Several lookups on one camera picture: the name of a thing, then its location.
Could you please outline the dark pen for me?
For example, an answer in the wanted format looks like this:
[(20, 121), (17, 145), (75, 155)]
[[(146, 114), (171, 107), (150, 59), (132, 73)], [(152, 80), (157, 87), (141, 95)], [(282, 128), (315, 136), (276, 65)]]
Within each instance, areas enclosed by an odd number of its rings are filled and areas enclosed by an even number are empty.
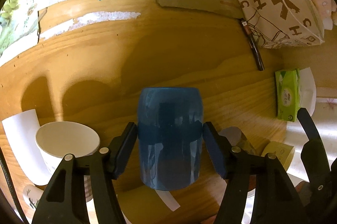
[(241, 22), (241, 26), (243, 28), (243, 31), (245, 32), (245, 35), (249, 40), (249, 45), (250, 45), (251, 51), (253, 53), (255, 62), (257, 64), (257, 68), (258, 68), (259, 71), (263, 71), (265, 69), (265, 66), (263, 64), (262, 57), (261, 57), (261, 54), (258, 50), (257, 44), (254, 40), (253, 33), (250, 30), (249, 25), (244, 18), (241, 18), (240, 22)]

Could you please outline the blue plastic cup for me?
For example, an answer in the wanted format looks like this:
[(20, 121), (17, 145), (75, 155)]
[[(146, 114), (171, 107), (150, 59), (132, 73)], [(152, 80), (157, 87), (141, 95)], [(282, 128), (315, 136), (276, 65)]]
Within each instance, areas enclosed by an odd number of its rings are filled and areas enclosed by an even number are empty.
[(197, 88), (149, 87), (138, 102), (141, 180), (155, 190), (186, 188), (199, 178), (203, 103)]

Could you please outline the grey checkered paper cup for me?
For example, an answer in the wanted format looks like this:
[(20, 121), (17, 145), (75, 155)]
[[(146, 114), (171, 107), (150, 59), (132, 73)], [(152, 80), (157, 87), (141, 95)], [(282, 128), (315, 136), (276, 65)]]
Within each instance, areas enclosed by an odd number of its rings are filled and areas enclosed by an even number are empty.
[(35, 143), (47, 169), (53, 173), (67, 154), (79, 158), (95, 153), (100, 146), (100, 138), (96, 131), (86, 125), (55, 121), (37, 130)]

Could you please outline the plain white paper cup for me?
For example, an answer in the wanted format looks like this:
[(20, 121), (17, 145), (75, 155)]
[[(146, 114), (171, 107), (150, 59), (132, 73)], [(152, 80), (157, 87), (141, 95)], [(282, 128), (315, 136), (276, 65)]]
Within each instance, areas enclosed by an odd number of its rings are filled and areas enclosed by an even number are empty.
[(40, 128), (35, 109), (27, 110), (2, 120), (11, 150), (26, 177), (38, 186), (47, 185), (52, 174), (48, 170), (35, 135)]

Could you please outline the letter print fabric bag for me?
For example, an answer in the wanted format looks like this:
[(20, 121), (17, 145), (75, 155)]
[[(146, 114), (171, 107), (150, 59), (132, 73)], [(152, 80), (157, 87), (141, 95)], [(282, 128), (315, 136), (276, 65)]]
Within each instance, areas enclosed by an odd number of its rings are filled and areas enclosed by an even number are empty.
[(256, 43), (266, 49), (324, 43), (324, 27), (312, 0), (238, 0)]

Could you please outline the brown sleeve paper cup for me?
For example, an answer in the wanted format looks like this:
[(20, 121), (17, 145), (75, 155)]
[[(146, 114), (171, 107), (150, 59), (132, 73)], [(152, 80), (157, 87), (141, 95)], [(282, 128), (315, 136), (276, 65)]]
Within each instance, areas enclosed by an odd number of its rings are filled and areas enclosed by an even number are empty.
[(270, 141), (263, 149), (263, 152), (259, 154), (246, 135), (238, 127), (227, 127), (222, 129), (219, 132), (219, 135), (225, 137), (232, 147), (238, 147), (239, 154), (244, 151), (246, 154), (253, 156), (265, 157), (267, 154), (276, 156), (285, 171), (288, 170), (291, 161), (294, 158), (295, 148), (277, 141)]

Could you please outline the leaf print paper cup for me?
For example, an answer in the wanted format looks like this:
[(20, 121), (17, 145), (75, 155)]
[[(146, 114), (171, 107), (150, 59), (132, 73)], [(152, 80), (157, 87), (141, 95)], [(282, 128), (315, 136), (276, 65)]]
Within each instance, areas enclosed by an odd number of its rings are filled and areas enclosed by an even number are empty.
[(22, 194), (25, 203), (33, 210), (33, 212), (36, 211), (42, 195), (43, 190), (31, 184), (24, 187)]

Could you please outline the green tissue pack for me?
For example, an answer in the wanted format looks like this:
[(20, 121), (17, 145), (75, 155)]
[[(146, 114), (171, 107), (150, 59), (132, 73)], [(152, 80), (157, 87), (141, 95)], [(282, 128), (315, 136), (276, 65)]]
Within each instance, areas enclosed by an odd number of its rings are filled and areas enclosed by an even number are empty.
[(295, 122), (301, 97), (299, 70), (279, 70), (274, 74), (277, 87), (278, 119)]

